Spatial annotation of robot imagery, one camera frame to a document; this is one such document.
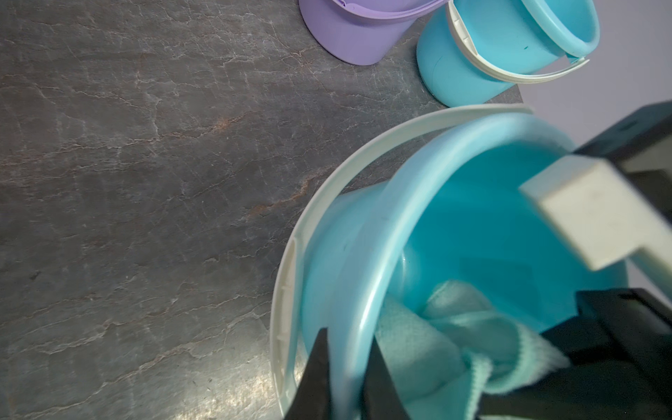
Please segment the purple plastic bucket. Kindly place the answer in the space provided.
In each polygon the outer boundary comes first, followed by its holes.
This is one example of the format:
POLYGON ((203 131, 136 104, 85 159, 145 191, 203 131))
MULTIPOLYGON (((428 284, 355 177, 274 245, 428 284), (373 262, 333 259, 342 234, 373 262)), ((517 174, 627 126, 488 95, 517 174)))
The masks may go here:
POLYGON ((352 65, 371 66, 418 19, 445 2, 299 0, 298 4, 309 32, 329 54, 352 65))

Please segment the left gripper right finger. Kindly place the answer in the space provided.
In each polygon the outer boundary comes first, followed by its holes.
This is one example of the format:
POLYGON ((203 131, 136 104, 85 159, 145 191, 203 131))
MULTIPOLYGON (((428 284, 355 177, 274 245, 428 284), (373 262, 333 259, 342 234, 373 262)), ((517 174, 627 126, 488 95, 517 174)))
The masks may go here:
POLYGON ((409 420, 385 363, 381 348, 374 339, 362 388, 362 419, 409 420))

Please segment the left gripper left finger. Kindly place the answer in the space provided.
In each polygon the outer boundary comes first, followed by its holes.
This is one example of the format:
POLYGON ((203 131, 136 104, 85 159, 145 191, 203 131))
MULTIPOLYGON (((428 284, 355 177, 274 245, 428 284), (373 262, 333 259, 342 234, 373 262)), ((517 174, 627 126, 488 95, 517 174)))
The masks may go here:
POLYGON ((327 329, 313 343, 302 379, 285 420, 329 420, 332 414, 327 329))

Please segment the teal plastic bucket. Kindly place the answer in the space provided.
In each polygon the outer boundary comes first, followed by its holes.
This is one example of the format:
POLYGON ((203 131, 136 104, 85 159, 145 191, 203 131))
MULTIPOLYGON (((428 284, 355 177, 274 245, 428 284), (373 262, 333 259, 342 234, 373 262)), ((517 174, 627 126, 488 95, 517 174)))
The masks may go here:
POLYGON ((335 384, 360 384, 383 299, 411 310, 446 280, 474 285, 537 332, 576 313, 580 291, 624 288, 625 264, 587 269, 519 186, 572 151, 523 105, 447 108, 363 145, 297 221, 276 277, 271 373, 283 414, 294 363, 321 329, 336 338, 335 384))
POLYGON ((422 31, 416 62, 429 92, 458 107, 569 75, 599 42, 591 1, 450 1, 422 31))

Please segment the light green microfiber cloth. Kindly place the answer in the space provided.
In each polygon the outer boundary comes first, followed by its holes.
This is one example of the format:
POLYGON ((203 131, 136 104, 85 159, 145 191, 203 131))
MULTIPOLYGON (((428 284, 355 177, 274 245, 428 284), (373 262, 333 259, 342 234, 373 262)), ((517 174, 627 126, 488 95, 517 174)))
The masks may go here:
POLYGON ((571 365, 460 281, 438 285, 416 313, 386 297, 376 341, 412 419, 474 419, 482 396, 506 395, 571 365))

